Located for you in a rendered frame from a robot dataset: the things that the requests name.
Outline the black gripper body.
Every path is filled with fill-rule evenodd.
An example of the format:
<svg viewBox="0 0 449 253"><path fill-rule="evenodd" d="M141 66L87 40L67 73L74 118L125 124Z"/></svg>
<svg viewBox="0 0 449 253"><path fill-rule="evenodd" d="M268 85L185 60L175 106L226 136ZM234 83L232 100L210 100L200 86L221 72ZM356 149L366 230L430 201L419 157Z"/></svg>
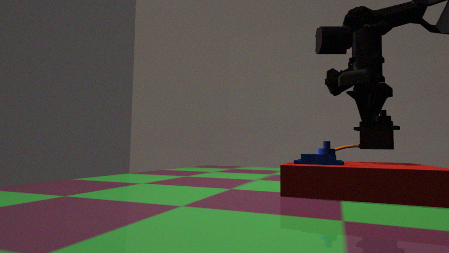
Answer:
<svg viewBox="0 0 449 253"><path fill-rule="evenodd" d="M345 71L338 77L338 87L345 89L348 85L354 85L353 91L378 88L380 94L393 97L392 87L385 83L385 77L382 76L382 63L385 62L381 50L355 52L349 58L349 63L353 70Z"/></svg>

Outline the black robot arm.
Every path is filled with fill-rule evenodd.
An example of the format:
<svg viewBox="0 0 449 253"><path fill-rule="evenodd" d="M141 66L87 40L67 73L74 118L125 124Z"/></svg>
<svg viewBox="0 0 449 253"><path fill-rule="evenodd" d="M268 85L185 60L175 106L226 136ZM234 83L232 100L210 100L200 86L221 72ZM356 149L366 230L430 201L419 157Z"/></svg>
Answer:
<svg viewBox="0 0 449 253"><path fill-rule="evenodd" d="M436 25L431 25L422 17L426 8L444 1L444 7ZM382 35L394 27L408 23L417 23L432 33L449 34L449 0L412 0L411 2L371 10L365 6L355 7L348 11L342 27L319 27L316 31L317 54L346 54L352 47L352 54L367 49L382 51ZM334 96L351 88L338 87L338 77L345 71L353 70L348 62L348 68L340 72L335 69L327 71L325 85Z"/></svg>

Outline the black micro servo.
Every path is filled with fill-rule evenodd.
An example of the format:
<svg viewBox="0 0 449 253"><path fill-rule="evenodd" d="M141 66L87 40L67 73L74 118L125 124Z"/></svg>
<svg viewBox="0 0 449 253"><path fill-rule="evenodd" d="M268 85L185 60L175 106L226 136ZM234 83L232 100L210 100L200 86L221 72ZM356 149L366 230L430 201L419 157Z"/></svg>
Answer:
<svg viewBox="0 0 449 253"><path fill-rule="evenodd" d="M386 116L386 110L380 110L380 116L376 116L376 121L371 121L369 126L354 127L355 131L360 131L360 144L346 145L335 148L335 151L359 147L360 149L394 149L393 130L400 130L400 126L394 126L391 116Z"/></svg>

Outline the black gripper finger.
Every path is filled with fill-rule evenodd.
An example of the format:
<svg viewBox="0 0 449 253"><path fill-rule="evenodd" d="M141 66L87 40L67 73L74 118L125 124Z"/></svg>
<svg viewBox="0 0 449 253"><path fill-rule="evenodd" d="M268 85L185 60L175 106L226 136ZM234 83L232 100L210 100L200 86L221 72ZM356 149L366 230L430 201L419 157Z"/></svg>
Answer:
<svg viewBox="0 0 449 253"><path fill-rule="evenodd" d="M363 126L370 125L380 92L378 88L346 92L355 100Z"/></svg>
<svg viewBox="0 0 449 253"><path fill-rule="evenodd" d="M379 99L377 101L377 104L376 104L376 107L375 107L375 110L374 110L374 114L373 114L373 117L372 117L371 121L376 121L376 116L379 116L380 110L382 109L382 107L383 107L383 105L384 105L384 103L385 103L387 98L388 98L388 95L386 95L386 94L380 94L379 95Z"/></svg>

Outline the red flat plate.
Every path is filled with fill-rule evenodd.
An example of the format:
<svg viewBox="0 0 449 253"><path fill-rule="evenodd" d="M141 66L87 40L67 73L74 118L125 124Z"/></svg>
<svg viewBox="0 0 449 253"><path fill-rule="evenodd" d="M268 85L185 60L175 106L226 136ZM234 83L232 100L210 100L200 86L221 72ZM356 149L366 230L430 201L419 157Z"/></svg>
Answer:
<svg viewBox="0 0 449 253"><path fill-rule="evenodd" d="M281 165L280 196L449 208L449 168L336 160L323 141L318 154Z"/></svg>

